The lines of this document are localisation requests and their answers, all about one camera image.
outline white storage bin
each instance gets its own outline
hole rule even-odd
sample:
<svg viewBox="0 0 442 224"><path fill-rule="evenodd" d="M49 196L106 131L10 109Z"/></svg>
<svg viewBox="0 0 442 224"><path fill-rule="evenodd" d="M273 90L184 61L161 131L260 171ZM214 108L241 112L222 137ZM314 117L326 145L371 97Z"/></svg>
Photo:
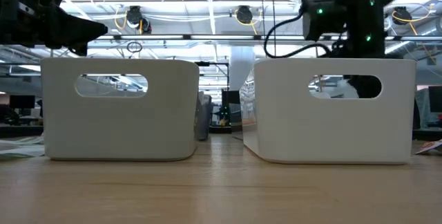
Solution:
<svg viewBox="0 0 442 224"><path fill-rule="evenodd" d="M241 89L244 144L282 163L401 164L410 159L416 62L266 59ZM314 75L374 75L373 99L320 99Z"/></svg>
<svg viewBox="0 0 442 224"><path fill-rule="evenodd" d="M196 148L193 125L199 68L148 59L44 59L46 155L59 160L179 160ZM140 74L141 97L87 97L82 74Z"/></svg>

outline white pillar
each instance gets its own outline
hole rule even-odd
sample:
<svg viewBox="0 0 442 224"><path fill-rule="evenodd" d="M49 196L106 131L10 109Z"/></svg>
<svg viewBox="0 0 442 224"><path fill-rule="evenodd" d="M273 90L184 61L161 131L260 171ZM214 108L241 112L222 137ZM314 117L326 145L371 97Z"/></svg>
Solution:
<svg viewBox="0 0 442 224"><path fill-rule="evenodd" d="M253 46L233 46L230 56L230 91L238 91L245 83L255 62Z"/></svg>

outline handle hole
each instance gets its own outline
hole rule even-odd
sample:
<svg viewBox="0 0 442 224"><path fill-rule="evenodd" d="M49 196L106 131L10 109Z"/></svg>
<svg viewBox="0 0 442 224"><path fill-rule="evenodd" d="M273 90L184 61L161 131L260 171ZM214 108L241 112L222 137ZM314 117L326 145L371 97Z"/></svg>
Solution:
<svg viewBox="0 0 442 224"><path fill-rule="evenodd" d="M83 74L75 81L75 89L84 97L143 97L147 79L140 74Z"/></svg>
<svg viewBox="0 0 442 224"><path fill-rule="evenodd" d="M308 89L320 99L373 99L382 91L382 83L374 75L315 75Z"/></svg>

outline table surface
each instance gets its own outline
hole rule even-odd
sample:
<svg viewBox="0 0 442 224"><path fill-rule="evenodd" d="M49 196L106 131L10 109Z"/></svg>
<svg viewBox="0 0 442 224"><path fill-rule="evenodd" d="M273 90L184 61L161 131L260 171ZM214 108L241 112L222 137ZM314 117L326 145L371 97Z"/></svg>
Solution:
<svg viewBox="0 0 442 224"><path fill-rule="evenodd" d="M230 135L179 162L0 162L0 223L441 223L441 166L278 165Z"/></svg>

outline black cable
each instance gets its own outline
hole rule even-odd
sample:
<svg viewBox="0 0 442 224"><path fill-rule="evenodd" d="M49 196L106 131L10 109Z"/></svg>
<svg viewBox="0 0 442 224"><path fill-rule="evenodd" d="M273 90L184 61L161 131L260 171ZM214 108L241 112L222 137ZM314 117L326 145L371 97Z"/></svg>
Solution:
<svg viewBox="0 0 442 224"><path fill-rule="evenodd" d="M129 51L130 53L132 53L132 55L129 57L132 58L132 56L135 53L139 53L141 52L141 50L143 50L143 45L141 45L140 43L136 42L136 41L131 41L128 45L127 45L127 51Z"/></svg>
<svg viewBox="0 0 442 224"><path fill-rule="evenodd" d="M275 0L271 0L272 6L273 6L273 26L276 25L276 11L275 11ZM273 39L275 40L275 55L276 55L276 28L275 28L275 35L273 36Z"/></svg>
<svg viewBox="0 0 442 224"><path fill-rule="evenodd" d="M264 40L264 52L265 52L265 54L268 57L270 57L270 58L288 58L288 57L291 57L292 55L298 54L299 52L304 51L304 50L306 50L308 48L311 48L311 47L321 47L321 48L324 48L326 53L330 54L330 49L328 47L326 47L325 45L323 45L323 44L321 44L321 45L314 45L314 46L305 46L304 48L301 48L299 50L295 50L294 52L286 54L286 55L276 55L276 54L272 55L272 54L269 53L269 51L267 51L267 43L269 42L269 38L270 38L271 34L277 28L279 28L279 27L281 27L281 26L283 26L285 24L290 24L290 23L293 23L295 21L298 21L302 17L302 14L303 14L302 6L304 5L304 1L305 0L301 0L301 7L300 7L300 10L299 10L299 15L298 16L294 17L293 19L288 19L288 20L280 22L279 24L274 25L273 28L270 29L269 33L267 33L267 35L265 37L265 40ZM274 10L274 8L273 8L273 20L275 20L275 10Z"/></svg>

